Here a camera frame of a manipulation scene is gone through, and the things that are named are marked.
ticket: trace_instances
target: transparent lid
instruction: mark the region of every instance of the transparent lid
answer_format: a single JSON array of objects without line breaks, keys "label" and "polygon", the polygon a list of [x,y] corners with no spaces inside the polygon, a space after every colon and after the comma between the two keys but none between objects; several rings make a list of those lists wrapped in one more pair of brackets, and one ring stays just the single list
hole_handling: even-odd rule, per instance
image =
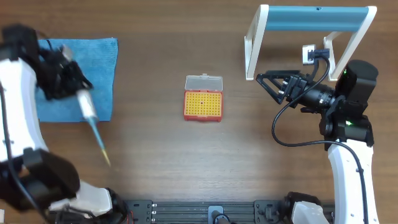
[{"label": "transparent lid", "polygon": [[207,74],[187,75],[185,90],[223,91],[223,77],[213,77]]}]

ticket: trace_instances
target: wooden table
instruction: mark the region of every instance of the wooden table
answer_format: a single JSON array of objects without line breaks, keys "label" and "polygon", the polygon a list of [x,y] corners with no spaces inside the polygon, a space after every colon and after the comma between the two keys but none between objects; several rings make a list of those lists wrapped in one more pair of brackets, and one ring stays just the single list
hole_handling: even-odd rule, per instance
[{"label": "wooden table", "polygon": [[[323,146],[278,145],[271,121],[281,106],[244,79],[243,37],[260,4],[378,7],[353,58],[379,69],[366,110],[376,142],[374,192],[381,223],[397,223],[398,1],[3,0],[0,25],[22,22],[52,38],[119,39],[113,118],[99,125],[112,168],[87,124],[40,125],[50,151],[71,161],[81,179],[134,199],[253,201],[289,191],[333,199]],[[324,36],[268,32],[256,73],[303,68],[302,45],[320,47]],[[336,55],[348,38],[335,40]],[[221,123],[183,120],[185,77],[202,73],[223,77]],[[321,139],[319,120],[287,110],[277,134],[286,142]],[[7,222],[40,223],[34,212],[20,215],[1,203]]]}]

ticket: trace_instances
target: blue cloth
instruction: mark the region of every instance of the blue cloth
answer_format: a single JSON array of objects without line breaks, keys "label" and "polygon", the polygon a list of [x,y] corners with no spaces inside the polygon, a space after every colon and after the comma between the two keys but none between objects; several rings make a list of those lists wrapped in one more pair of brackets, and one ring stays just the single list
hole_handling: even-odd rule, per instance
[{"label": "blue cloth", "polygon": [[[90,90],[99,121],[110,121],[113,108],[113,80],[118,58],[118,40],[115,38],[97,40],[50,39],[53,48],[67,45],[73,52],[73,59],[79,64],[85,77],[93,84]],[[48,48],[46,40],[39,40]],[[62,100],[47,101],[41,89],[35,93],[37,116],[40,122],[84,121],[79,102],[75,96]]]}]

